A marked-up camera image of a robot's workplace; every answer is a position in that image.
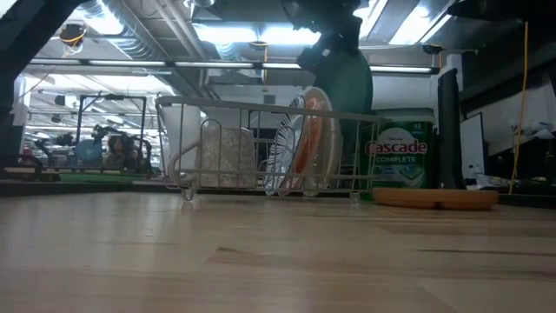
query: industrial ceiling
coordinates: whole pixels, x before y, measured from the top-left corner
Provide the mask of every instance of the industrial ceiling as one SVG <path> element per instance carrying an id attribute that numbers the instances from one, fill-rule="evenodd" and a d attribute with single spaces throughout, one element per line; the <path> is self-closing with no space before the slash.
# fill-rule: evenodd
<path id="1" fill-rule="evenodd" d="M 202 8 L 199 0 L 93 0 L 66 21 L 86 29 L 83 45 L 71 49 L 54 35 L 36 57 L 141 61 L 267 61 L 294 63 L 303 48 L 319 37 L 308 30 L 293 31 L 281 0 L 216 0 Z M 355 15 L 363 19 L 360 48 L 370 63 L 431 66 L 433 58 L 420 45 L 433 43 L 447 50 L 476 50 L 517 26 L 450 17 L 453 0 L 362 0 Z M 29 125 L 54 132 L 76 126 L 76 95 L 120 93 L 146 96 L 183 94 L 263 103 L 265 95 L 286 105 L 312 76 L 300 70 L 137 69 L 30 65 L 24 75 L 31 92 Z M 66 95 L 61 106 L 56 96 Z M 114 113 L 127 125 L 137 124 L 137 103 L 105 101 L 98 112 Z M 154 112 L 149 101 L 149 112 Z M 62 112 L 52 122 L 50 112 Z M 106 123 L 106 117 L 86 116 L 83 126 Z M 148 128 L 157 129 L 156 119 Z"/>

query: ceiling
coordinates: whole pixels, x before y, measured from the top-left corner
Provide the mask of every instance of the ceiling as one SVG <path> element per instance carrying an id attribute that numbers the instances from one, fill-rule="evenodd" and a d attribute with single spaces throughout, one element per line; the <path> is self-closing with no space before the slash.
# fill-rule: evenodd
<path id="1" fill-rule="evenodd" d="M 293 63 L 302 50 L 315 39 L 314 34 L 276 33 L 269 30 L 289 30 L 288 22 L 281 8 L 280 0 L 217 0 L 212 8 L 200 9 L 191 5 L 190 0 L 98 0 L 113 18 L 119 20 L 125 29 L 123 35 L 102 33 L 111 23 L 110 19 L 91 21 L 83 11 L 77 10 L 66 21 L 86 25 L 88 32 L 83 47 L 78 52 L 70 50 L 57 36 L 44 46 L 37 57 L 130 59 L 125 49 L 118 46 L 122 36 L 133 37 L 137 43 L 144 43 L 144 49 L 154 51 L 150 58 L 143 60 L 198 61 L 200 59 L 249 60 L 277 63 Z M 446 17 L 445 11 L 450 0 L 363 0 L 360 10 L 364 36 L 360 48 L 370 63 L 430 66 L 431 56 L 419 46 L 420 40 L 428 30 L 442 24 L 437 31 L 428 36 L 427 43 L 442 45 L 447 50 L 462 52 L 476 50 L 494 37 L 509 31 L 513 23 L 488 23 Z M 209 35 L 204 30 L 211 30 Z M 216 38 L 213 30 L 228 29 Z M 243 40 L 246 36 L 268 39 L 268 49 L 256 50 Z M 231 56 L 222 53 L 227 39 L 234 49 Z M 154 112 L 152 99 L 160 95 L 185 94 L 192 97 L 219 97 L 223 100 L 262 103 L 265 95 L 274 95 L 276 103 L 287 105 L 299 90 L 313 81 L 313 76 L 299 70 L 268 71 L 266 81 L 263 74 L 255 70 L 141 70 L 108 67 L 71 67 L 30 65 L 24 75 L 28 86 L 35 86 L 31 92 L 30 111 L 33 117 L 30 125 L 40 130 L 44 127 L 75 127 L 75 116 L 70 114 L 76 108 L 72 104 L 55 104 L 56 94 L 67 94 L 69 99 L 76 95 L 98 92 L 146 96 L 149 98 L 148 110 Z M 130 101 L 106 101 L 97 104 L 100 110 L 110 115 L 118 115 L 129 121 L 127 127 L 139 124 L 140 117 L 136 103 Z M 51 111 L 63 111 L 61 123 L 51 122 Z M 93 127 L 106 123 L 102 116 L 86 116 L 83 125 Z M 156 118 L 148 120 L 147 127 L 156 130 Z M 57 130 L 44 130 L 56 133 Z"/>

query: orange plate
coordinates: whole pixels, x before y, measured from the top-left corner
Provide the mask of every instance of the orange plate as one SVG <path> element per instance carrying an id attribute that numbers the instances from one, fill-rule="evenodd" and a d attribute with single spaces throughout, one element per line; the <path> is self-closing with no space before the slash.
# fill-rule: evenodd
<path id="1" fill-rule="evenodd" d="M 318 88 L 311 88 L 305 95 L 305 109 L 307 110 L 323 110 L 325 107 L 323 102 L 329 101 L 324 91 Z M 294 173 L 305 173 L 309 169 L 311 163 L 314 161 L 316 152 L 319 149 L 319 142 L 321 141 L 322 133 L 322 118 L 321 117 L 305 117 L 305 131 L 303 131 L 303 138 L 301 139 L 301 151 L 295 156 L 294 160 Z M 292 179 L 294 189 L 299 189 L 303 179 L 294 177 Z"/>
<path id="2" fill-rule="evenodd" d="M 378 204 L 397 207 L 445 210 L 490 210 L 498 202 L 498 192 L 486 190 L 373 189 Z"/>

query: plate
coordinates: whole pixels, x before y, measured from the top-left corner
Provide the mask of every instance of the plate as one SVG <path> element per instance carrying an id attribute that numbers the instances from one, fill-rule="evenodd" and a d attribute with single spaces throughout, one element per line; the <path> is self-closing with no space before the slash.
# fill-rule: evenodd
<path id="1" fill-rule="evenodd" d="M 332 110 L 332 104 L 326 94 L 320 95 L 321 107 L 323 110 Z M 333 175 L 338 171 L 338 163 L 341 153 L 341 129 L 337 118 L 322 118 L 322 135 L 319 149 L 317 150 L 314 163 L 308 169 L 315 174 L 324 175 L 324 179 L 307 178 L 305 182 L 305 196 L 317 196 L 316 189 L 327 188 L 329 180 L 327 176 Z"/>
<path id="2" fill-rule="evenodd" d="M 289 105 L 292 108 L 303 108 L 305 101 L 302 95 L 297 96 Z M 305 118 L 302 115 L 286 114 L 278 125 L 275 141 L 270 146 L 267 159 L 267 173 L 287 174 L 294 162 L 294 155 L 298 150 L 304 131 Z M 272 196 L 284 183 L 285 176 L 270 176 L 264 178 L 264 187 L 268 196 Z"/>
<path id="3" fill-rule="evenodd" d="M 330 100 L 320 88 L 311 88 L 305 95 L 305 109 L 325 110 L 330 108 Z M 322 137 L 322 117 L 305 117 L 305 130 L 301 138 L 300 151 L 295 156 L 294 173 L 307 174 L 314 166 L 317 151 Z M 292 186 L 299 189 L 303 184 L 302 177 L 294 177 Z"/>

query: yellow cable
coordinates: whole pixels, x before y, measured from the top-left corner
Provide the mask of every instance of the yellow cable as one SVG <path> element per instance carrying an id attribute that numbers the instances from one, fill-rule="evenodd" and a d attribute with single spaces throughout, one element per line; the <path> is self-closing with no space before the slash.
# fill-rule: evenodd
<path id="1" fill-rule="evenodd" d="M 524 55 L 524 69 L 523 69 L 523 90 L 521 92 L 521 112 L 520 124 L 518 126 L 518 143 L 515 148 L 515 158 L 513 160 L 513 173 L 512 181 L 510 182 L 510 195 L 513 193 L 513 182 L 518 175 L 518 160 L 520 159 L 520 144 L 521 144 L 521 130 L 523 126 L 523 116 L 525 113 L 526 92 L 527 92 L 527 72 L 529 71 L 529 22 L 525 22 L 525 55 Z"/>
<path id="2" fill-rule="evenodd" d="M 264 47 L 264 63 L 268 61 L 268 45 Z M 264 70 L 264 85 L 267 85 L 267 71 Z"/>
<path id="3" fill-rule="evenodd" d="M 83 34 L 81 34 L 81 35 L 79 35 L 79 36 L 77 36 L 77 37 L 75 37 L 75 38 L 71 38 L 71 39 L 62 39 L 62 38 L 60 38 L 60 40 L 63 41 L 63 42 L 65 42 L 65 43 L 73 43 L 73 42 L 76 42 L 77 40 L 79 40 L 79 39 L 85 37 L 85 34 L 86 34 L 86 33 L 87 33 L 87 29 L 85 29 L 85 30 L 83 31 Z"/>

